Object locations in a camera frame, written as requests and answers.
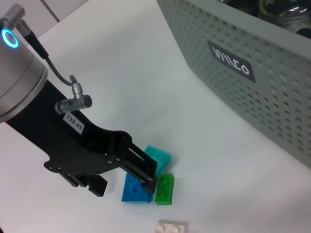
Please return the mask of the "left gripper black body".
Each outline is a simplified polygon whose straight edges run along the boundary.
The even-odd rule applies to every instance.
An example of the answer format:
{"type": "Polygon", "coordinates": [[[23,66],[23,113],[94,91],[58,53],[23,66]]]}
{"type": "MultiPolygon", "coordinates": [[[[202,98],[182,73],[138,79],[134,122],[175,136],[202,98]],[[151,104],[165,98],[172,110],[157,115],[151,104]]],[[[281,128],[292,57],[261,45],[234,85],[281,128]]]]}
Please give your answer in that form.
{"type": "Polygon", "coordinates": [[[80,111],[66,122],[64,114],[56,113],[54,105],[65,96],[50,82],[7,124],[45,151],[46,168],[61,169],[72,175],[102,174],[133,161],[129,150],[130,135],[123,131],[108,131],[94,125],[80,111]],[[83,125],[76,130],[73,120],[83,125]]]}

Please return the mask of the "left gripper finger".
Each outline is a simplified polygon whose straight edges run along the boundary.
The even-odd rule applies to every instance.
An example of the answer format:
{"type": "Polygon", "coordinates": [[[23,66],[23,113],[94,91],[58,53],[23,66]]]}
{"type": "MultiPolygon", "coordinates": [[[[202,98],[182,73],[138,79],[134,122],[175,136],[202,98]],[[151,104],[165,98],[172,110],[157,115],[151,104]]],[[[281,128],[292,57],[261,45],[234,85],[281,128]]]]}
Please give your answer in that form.
{"type": "Polygon", "coordinates": [[[140,182],[140,186],[149,194],[156,190],[157,162],[134,143],[129,145],[122,159],[121,168],[140,182]]]}
{"type": "Polygon", "coordinates": [[[102,197],[107,187],[107,181],[100,175],[68,175],[64,174],[63,178],[73,187],[87,187],[97,197],[102,197]]]}

